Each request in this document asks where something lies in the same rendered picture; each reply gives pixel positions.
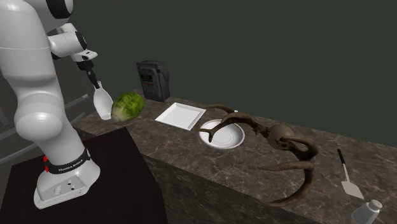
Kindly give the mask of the black-handled grey spatula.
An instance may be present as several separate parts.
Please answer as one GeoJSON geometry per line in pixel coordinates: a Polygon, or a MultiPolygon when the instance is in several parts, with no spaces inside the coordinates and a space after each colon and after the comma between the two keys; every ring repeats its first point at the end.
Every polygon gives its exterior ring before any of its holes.
{"type": "Polygon", "coordinates": [[[346,194],[353,196],[353,197],[357,197],[359,199],[364,199],[364,196],[361,192],[361,190],[359,189],[359,187],[357,185],[355,185],[354,183],[351,182],[348,172],[347,172],[347,167],[346,167],[346,163],[344,160],[344,156],[342,154],[342,151],[340,149],[337,149],[337,153],[339,155],[340,161],[342,163],[343,169],[344,169],[344,174],[345,174],[345,181],[341,181],[341,184],[343,186],[343,189],[345,191],[346,194]]]}

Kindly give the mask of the brown antlered skull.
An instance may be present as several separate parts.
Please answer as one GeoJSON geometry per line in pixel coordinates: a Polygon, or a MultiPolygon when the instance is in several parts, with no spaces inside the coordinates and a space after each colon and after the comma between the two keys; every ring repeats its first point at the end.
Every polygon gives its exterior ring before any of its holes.
{"type": "Polygon", "coordinates": [[[287,171],[292,169],[302,170],[304,173],[304,181],[301,187],[292,193],[290,196],[274,200],[272,202],[267,202],[265,205],[268,207],[286,207],[292,205],[299,200],[302,200],[312,188],[314,182],[314,169],[315,164],[312,159],[319,153],[319,148],[310,139],[296,136],[292,129],[284,124],[276,124],[271,127],[266,127],[257,121],[255,121],[251,116],[238,112],[222,104],[209,104],[204,106],[205,109],[222,109],[227,112],[227,115],[223,117],[221,122],[211,128],[194,128],[197,132],[206,132],[209,134],[208,140],[212,141],[215,133],[233,123],[245,123],[249,125],[256,135],[262,135],[271,147],[276,150],[290,151],[292,152],[297,161],[285,162],[275,165],[258,166],[258,169],[265,171],[287,171]]]}

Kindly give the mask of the green cabbage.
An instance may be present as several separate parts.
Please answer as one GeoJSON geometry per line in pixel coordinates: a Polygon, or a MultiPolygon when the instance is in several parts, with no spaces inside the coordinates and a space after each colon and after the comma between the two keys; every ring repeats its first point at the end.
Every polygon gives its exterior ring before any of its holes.
{"type": "Polygon", "coordinates": [[[111,119],[114,122],[127,122],[140,115],[144,109],[144,99],[135,92],[120,95],[111,108],[111,119]]]}

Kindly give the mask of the clear shaker with white cap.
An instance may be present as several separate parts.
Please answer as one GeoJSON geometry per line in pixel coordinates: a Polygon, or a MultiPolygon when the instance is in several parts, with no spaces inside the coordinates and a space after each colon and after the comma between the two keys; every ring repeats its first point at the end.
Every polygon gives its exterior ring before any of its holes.
{"type": "Polygon", "coordinates": [[[366,202],[357,208],[351,218],[355,224],[372,224],[382,209],[382,204],[377,200],[366,202]]]}

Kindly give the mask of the dark robot stand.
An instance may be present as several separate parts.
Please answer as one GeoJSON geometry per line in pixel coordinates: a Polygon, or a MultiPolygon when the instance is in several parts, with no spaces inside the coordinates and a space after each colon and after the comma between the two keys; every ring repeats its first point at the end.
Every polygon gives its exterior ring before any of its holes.
{"type": "Polygon", "coordinates": [[[125,127],[84,143],[101,168],[85,195],[38,209],[43,157],[26,160],[11,168],[0,224],[168,224],[162,191],[125,127]]]}

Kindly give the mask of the white round plate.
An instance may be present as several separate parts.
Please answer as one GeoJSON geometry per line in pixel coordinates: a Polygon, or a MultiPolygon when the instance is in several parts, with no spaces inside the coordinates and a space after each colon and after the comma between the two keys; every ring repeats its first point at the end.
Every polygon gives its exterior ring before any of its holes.
{"type": "Polygon", "coordinates": [[[209,142],[209,133],[199,132],[198,134],[206,145],[217,150],[231,150],[241,145],[245,139],[243,129],[235,123],[219,129],[211,142],[209,142]]]}

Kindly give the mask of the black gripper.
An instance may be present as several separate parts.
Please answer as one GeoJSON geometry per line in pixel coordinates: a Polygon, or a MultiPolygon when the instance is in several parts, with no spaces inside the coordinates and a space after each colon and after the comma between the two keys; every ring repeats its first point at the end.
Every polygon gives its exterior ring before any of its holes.
{"type": "Polygon", "coordinates": [[[91,60],[84,60],[81,62],[77,62],[76,64],[81,71],[86,71],[86,74],[87,74],[90,82],[94,86],[94,88],[95,89],[100,88],[97,78],[96,78],[96,75],[95,75],[94,71],[92,70],[94,67],[94,63],[91,60]]]}

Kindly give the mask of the white square plate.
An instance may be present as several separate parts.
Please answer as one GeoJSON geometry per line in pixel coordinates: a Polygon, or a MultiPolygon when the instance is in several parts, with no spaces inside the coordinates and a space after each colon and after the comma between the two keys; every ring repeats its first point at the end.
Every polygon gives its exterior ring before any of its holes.
{"type": "Polygon", "coordinates": [[[184,130],[191,130],[205,112],[205,109],[175,102],[155,121],[184,130]]]}

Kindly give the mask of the black boxy appliance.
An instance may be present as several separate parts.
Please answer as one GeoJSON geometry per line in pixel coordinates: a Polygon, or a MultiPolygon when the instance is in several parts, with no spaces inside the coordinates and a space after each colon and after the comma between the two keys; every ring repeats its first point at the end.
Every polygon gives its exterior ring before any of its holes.
{"type": "Polygon", "coordinates": [[[139,78],[146,99],[165,102],[170,97],[169,70],[157,60],[144,60],[136,63],[139,78]]]}

